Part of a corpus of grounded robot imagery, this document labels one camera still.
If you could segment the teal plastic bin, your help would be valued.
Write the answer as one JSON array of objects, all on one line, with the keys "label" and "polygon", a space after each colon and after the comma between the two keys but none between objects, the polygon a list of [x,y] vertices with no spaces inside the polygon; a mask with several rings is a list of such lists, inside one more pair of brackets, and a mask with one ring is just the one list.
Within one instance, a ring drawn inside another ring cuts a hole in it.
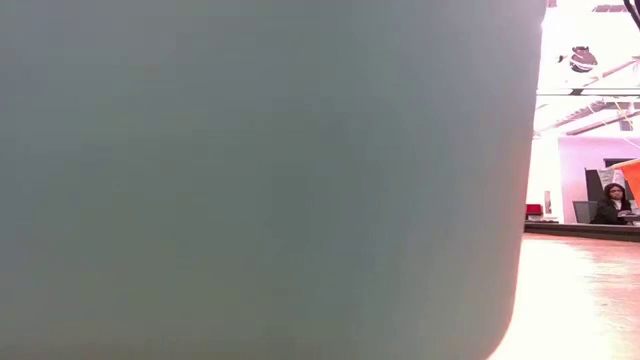
[{"label": "teal plastic bin", "polygon": [[486,360],[546,0],[0,0],[0,360]]}]

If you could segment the orange plastic basket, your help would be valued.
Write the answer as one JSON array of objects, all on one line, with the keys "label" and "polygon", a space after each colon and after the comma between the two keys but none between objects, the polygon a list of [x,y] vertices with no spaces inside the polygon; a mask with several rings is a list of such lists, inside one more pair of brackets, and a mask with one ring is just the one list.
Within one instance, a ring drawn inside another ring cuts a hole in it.
[{"label": "orange plastic basket", "polygon": [[637,204],[640,204],[640,158],[617,163],[612,168],[622,171],[630,186],[634,200]]}]

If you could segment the gray office chair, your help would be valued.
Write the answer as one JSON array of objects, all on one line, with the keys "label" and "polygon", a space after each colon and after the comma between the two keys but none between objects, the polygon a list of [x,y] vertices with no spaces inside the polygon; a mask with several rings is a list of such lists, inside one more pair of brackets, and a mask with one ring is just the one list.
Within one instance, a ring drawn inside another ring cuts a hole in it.
[{"label": "gray office chair", "polygon": [[574,201],[573,208],[578,223],[589,224],[594,220],[597,212],[596,201]]}]

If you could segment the round ceiling device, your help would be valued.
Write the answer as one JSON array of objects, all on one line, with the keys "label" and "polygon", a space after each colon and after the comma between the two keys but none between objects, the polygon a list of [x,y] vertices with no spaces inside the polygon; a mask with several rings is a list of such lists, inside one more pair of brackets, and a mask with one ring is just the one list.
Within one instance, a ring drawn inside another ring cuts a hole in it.
[{"label": "round ceiling device", "polygon": [[588,46],[575,46],[569,54],[559,55],[559,63],[567,63],[570,70],[576,73],[589,73],[597,65],[598,60]]}]

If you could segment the person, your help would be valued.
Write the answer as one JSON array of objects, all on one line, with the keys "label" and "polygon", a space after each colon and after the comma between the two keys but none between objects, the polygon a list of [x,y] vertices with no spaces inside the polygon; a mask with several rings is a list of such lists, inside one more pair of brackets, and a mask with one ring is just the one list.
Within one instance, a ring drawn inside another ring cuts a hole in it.
[{"label": "person", "polygon": [[628,225],[625,217],[631,213],[632,207],[626,197],[626,190],[618,183],[611,183],[603,189],[603,198],[597,202],[591,224]]}]

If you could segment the black aluminium rig frame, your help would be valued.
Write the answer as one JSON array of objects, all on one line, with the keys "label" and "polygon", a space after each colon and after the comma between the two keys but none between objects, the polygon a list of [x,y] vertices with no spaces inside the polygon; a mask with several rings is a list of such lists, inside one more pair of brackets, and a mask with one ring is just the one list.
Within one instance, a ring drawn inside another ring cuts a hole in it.
[{"label": "black aluminium rig frame", "polygon": [[640,243],[640,227],[525,222],[525,233]]}]

